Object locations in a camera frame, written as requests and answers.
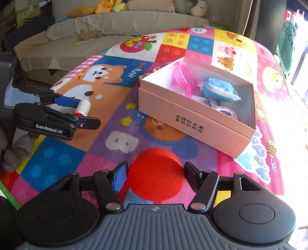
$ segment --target cardboard box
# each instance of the cardboard box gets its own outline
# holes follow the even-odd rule
[[[181,60],[190,67],[197,81],[208,77],[232,84],[242,99],[217,103],[233,110],[241,122],[167,88],[173,81],[172,68]],[[201,96],[199,88],[193,95]],[[141,80],[139,111],[234,158],[250,143],[256,129],[253,85],[226,71],[187,57],[180,58]]]

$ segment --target colorful play mat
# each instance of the colorful play mat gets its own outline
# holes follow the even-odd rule
[[[238,158],[233,159],[138,111],[138,77],[183,56],[211,64],[253,84],[256,132]],[[123,160],[131,164],[141,151],[154,147],[167,149],[182,164],[190,161],[200,170],[217,171],[223,176],[244,172],[274,194],[284,194],[283,156],[279,157],[279,149],[288,146],[283,138],[287,132],[283,131],[283,124],[278,124],[275,114],[292,101],[273,55],[257,42],[212,28],[182,28],[136,37],[92,56],[53,89],[65,96],[89,100],[92,105],[89,116],[99,118],[102,125],[95,131],[79,129],[72,141],[40,136],[33,155],[15,172],[0,176],[1,189],[15,207],[70,172],[89,176],[101,169],[112,170]],[[56,104],[52,107],[63,113],[73,112]],[[173,192],[162,186],[160,179],[169,181],[173,188],[178,185],[177,177],[161,166],[157,170],[144,169],[144,176],[152,175],[146,187],[130,187],[130,180],[124,183],[118,193],[124,206],[190,203],[194,193],[187,181],[172,197],[169,194]],[[141,189],[152,192],[144,194]],[[96,202],[93,193],[82,195]],[[230,192],[220,193],[218,199],[228,195]]]

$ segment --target sofa cushion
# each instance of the sofa cushion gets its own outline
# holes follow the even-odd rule
[[[77,37],[81,31],[101,29],[103,35],[142,36],[183,27],[208,27],[201,17],[161,11],[119,11],[71,18],[55,23],[46,32],[50,40]]]
[[[73,9],[69,12],[66,13],[66,16],[70,18],[75,18],[75,17],[84,17],[87,15],[92,15],[95,14],[95,7],[93,6],[82,6],[78,7],[76,9]]]
[[[59,69],[71,71],[89,57],[133,36],[104,36],[76,45],[80,38],[72,37],[45,43],[22,58],[17,54],[24,71]]]

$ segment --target plush toy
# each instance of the plush toy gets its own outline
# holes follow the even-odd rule
[[[174,0],[173,4],[177,13],[188,14],[196,2],[194,0]]]
[[[103,14],[111,12],[114,5],[115,5],[114,0],[101,0],[95,9],[95,14]]]
[[[87,15],[92,15],[92,14],[95,14],[95,7],[82,6],[82,7],[78,7],[77,9],[73,9],[67,12],[65,15],[70,18],[75,18],[75,17],[83,17]]]
[[[112,11],[118,12],[118,11],[121,11],[121,10],[127,10],[126,5],[127,4],[122,0],[115,0],[115,5],[114,5]]]
[[[198,1],[198,2],[204,2],[205,3],[205,4],[200,3],[200,7],[205,8],[205,10],[206,10],[205,14],[206,14],[207,9],[208,9],[208,4],[205,1]],[[193,8],[194,6],[197,7],[197,5],[198,5],[198,3],[196,5],[196,0],[174,0],[173,4],[174,4],[174,8],[175,8],[176,12],[181,13],[181,14],[188,14],[188,13],[191,14],[190,13],[191,8]],[[200,8],[200,7],[198,9],[196,9],[196,11],[193,10],[193,14],[191,14],[191,15],[195,16],[195,14],[198,14],[198,16],[199,16],[199,12],[202,10],[202,8]]]
[[[90,31],[82,31],[79,34],[79,37],[85,42],[90,39],[102,37],[102,30],[91,29]]]
[[[205,1],[198,0],[197,4],[190,9],[190,14],[195,17],[203,17],[208,11],[209,5]]]
[[[121,10],[127,10],[126,6],[127,6],[127,3],[117,4],[113,7],[112,11],[118,12],[118,11],[121,11]]]
[[[1,150],[6,149],[7,144],[8,144],[7,136],[4,132],[3,127],[0,127],[0,152]]]

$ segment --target red round disc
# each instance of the red round disc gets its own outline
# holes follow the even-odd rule
[[[140,198],[164,201],[177,195],[185,181],[182,165],[165,155],[137,157],[128,171],[128,184]]]
[[[134,162],[137,161],[138,159],[145,157],[145,156],[166,156],[169,158],[172,158],[174,160],[176,160],[180,165],[181,165],[181,160],[172,152],[163,149],[163,148],[149,148],[146,150],[143,150],[142,152],[140,152],[135,158],[134,158]]]

